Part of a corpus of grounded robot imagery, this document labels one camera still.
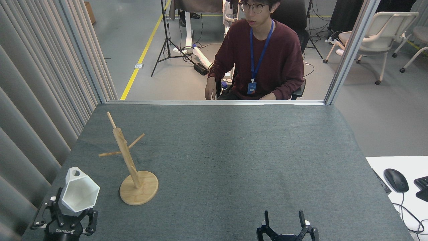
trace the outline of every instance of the black hair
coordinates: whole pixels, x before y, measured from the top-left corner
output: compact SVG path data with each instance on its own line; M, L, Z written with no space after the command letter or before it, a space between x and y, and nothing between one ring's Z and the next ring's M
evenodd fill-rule
M269 11L271 10L271 8L274 4L281 2L281 0L255 0L255 1L269 5ZM240 2L247 3L248 0L241 0Z

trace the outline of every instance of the eyeglasses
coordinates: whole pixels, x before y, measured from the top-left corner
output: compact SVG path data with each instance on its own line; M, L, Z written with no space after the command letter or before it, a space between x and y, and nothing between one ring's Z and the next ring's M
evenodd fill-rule
M248 12L251 8L254 13L261 13L264 5L258 3L251 5L248 3L239 3L239 6L241 6L243 12Z

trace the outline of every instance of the maroon sweater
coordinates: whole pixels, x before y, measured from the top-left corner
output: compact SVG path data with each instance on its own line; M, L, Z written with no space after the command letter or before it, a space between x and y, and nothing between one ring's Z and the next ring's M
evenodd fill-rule
M303 59L297 34L275 21L265 56L256 75L256 93L247 94L251 82L250 26L246 20L236 21L230 27L215 55L208 77L220 80L236 64L238 74L232 91L241 99L260 99L274 93L276 99L290 99L291 93L303 83ZM257 67L266 40L253 36L254 69Z

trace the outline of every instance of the id badge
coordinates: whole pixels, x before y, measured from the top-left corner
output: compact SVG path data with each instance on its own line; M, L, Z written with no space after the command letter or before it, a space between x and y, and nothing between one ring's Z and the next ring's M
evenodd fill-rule
M256 93L256 85L257 83L248 83L248 94L254 94Z

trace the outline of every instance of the black mouse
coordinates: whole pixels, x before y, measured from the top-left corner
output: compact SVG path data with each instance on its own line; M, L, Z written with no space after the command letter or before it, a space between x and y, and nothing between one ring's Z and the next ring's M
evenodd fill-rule
M409 184L401 172L388 168L383 172L383 175L394 191L405 193L409 190Z

